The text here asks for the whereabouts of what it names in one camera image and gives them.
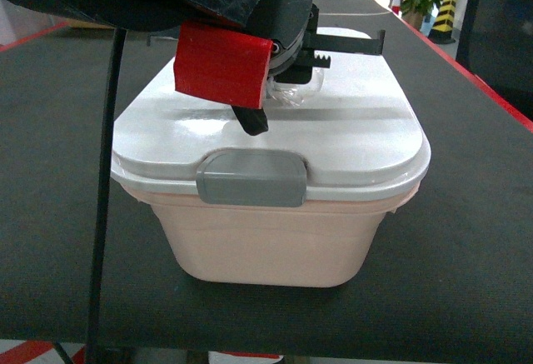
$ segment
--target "white lid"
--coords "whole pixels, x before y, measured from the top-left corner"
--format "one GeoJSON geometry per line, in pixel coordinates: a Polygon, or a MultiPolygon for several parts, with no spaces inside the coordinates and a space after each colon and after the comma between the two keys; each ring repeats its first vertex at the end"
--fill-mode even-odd
{"type": "MultiPolygon", "coordinates": [[[[361,37],[341,28],[320,32],[361,37]]],[[[231,107],[175,92],[168,63],[115,121],[113,178],[146,192],[197,194],[197,168],[212,153],[266,149],[303,159],[307,199],[408,192],[426,174],[431,152],[385,59],[328,54],[321,91],[299,107],[265,101],[270,130],[257,137],[242,131],[231,107]]]]}

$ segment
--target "yellow black striped post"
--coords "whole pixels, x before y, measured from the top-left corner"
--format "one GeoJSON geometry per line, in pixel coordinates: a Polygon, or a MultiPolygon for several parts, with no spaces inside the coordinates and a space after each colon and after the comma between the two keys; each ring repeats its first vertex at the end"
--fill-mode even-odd
{"type": "Polygon", "coordinates": [[[453,19],[456,15],[457,0],[443,0],[436,16],[433,28],[430,31],[430,41],[436,44],[453,43],[456,40],[451,37],[453,31],[453,19]]]}

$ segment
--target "black cable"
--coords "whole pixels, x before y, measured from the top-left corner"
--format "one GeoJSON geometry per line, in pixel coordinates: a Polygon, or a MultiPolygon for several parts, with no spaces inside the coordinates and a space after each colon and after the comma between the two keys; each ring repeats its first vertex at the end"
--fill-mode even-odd
{"type": "Polygon", "coordinates": [[[87,341],[85,364],[96,364],[98,320],[100,315],[100,288],[102,286],[103,256],[106,246],[107,212],[109,206],[109,181],[113,141],[115,101],[117,100],[118,74],[122,60],[126,30],[117,28],[107,70],[107,90],[102,119],[100,140],[100,173],[98,177],[97,220],[92,248],[91,285],[89,287],[89,309],[87,315],[87,341]]]}
{"type": "Polygon", "coordinates": [[[65,352],[65,349],[63,349],[63,346],[57,342],[53,342],[52,345],[56,353],[61,357],[65,364],[74,364],[70,356],[67,354],[67,352],[65,352]]]}

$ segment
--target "black office chair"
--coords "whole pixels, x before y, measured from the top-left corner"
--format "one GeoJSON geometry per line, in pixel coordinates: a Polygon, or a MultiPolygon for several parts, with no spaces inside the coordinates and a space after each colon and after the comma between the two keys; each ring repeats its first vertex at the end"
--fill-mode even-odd
{"type": "Polygon", "coordinates": [[[456,60],[533,120],[533,0],[468,0],[456,60]]]}

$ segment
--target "clear plastic part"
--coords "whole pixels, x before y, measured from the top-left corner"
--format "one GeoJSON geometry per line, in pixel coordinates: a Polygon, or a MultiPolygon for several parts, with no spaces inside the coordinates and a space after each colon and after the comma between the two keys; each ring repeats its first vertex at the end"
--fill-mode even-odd
{"type": "Polygon", "coordinates": [[[283,106],[298,107],[307,99],[316,96],[323,83],[323,68],[313,68],[311,81],[304,85],[278,83],[274,81],[274,77],[269,77],[266,81],[266,98],[272,98],[283,106]]]}

